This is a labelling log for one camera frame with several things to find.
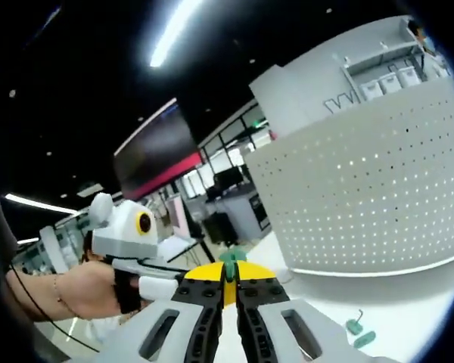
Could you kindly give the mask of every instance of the white perforated panel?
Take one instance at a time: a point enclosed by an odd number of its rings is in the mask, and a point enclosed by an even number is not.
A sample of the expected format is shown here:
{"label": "white perforated panel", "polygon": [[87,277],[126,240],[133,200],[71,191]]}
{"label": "white perforated panel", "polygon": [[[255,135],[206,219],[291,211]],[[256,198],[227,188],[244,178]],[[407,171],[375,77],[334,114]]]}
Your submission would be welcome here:
{"label": "white perforated panel", "polygon": [[247,164],[288,267],[391,275],[454,259],[454,83],[333,115]]}

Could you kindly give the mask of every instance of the table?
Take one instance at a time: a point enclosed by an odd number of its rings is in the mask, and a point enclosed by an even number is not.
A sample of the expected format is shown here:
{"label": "table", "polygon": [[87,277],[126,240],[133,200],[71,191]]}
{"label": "table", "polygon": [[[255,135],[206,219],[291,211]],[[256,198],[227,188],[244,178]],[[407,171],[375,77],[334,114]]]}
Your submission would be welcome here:
{"label": "table", "polygon": [[178,259],[184,253],[194,248],[197,245],[202,247],[210,262],[215,262],[208,246],[203,238],[183,238],[178,236],[170,236],[165,238],[158,244],[158,255],[163,257],[165,261],[172,262]]}
{"label": "table", "polygon": [[[276,272],[292,299],[304,299],[338,324],[357,318],[364,333],[377,338],[362,351],[410,362],[424,349],[454,300],[454,261],[428,271],[382,278],[337,278],[294,274],[288,271],[275,233],[271,232],[248,254],[247,260]],[[223,333],[215,363],[246,362],[237,336],[237,311],[223,312]],[[348,335],[350,343],[354,338]]]}

